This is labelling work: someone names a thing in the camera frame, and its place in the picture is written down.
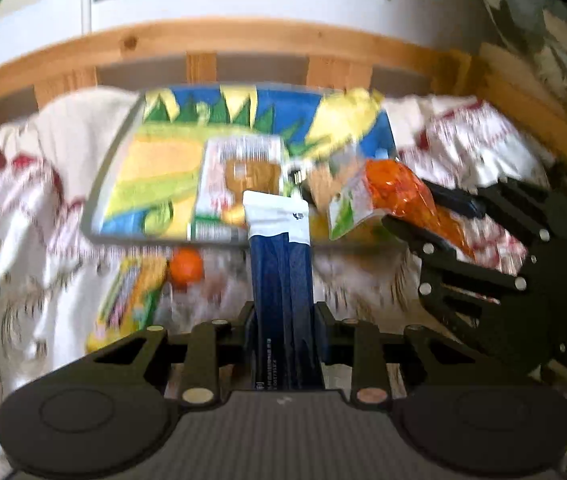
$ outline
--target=wooden headboard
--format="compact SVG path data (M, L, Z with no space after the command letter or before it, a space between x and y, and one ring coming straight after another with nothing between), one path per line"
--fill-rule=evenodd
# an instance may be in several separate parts
M56 44L0 67L0 99L34 88L39 108L67 92L99 85L100 68L185 55L188 83L217 81L217 53L308 57L306 85L369 88L375 67L425 76L431 91L491 102L567 161L567 119L526 95L478 57L316 23L204 18L116 28Z

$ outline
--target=white wall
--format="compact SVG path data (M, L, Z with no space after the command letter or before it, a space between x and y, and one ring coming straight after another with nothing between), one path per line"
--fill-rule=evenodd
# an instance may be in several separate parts
M90 31L209 15L330 23L467 52L498 41L481 0L43 0L0 20L0 65Z

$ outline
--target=gray ribbed panel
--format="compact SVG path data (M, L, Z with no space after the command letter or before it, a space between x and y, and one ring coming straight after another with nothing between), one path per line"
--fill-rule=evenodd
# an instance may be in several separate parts
M338 392L235 392L191 413L152 458L112 480L455 480L470 477L421 457L390 419ZM559 480L547 471L530 480ZM18 474L14 480L32 480Z

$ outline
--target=wood knot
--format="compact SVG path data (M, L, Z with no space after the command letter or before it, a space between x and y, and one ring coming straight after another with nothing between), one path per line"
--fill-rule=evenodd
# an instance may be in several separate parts
M137 48L138 38L136 36L129 36L123 40L124 50L134 50Z

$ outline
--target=yellow package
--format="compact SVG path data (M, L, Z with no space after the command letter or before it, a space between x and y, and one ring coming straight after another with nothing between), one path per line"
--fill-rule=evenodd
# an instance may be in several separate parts
M152 323L161 287L166 281L167 260L158 256L125 258L112 284L86 348L100 348L144 329Z

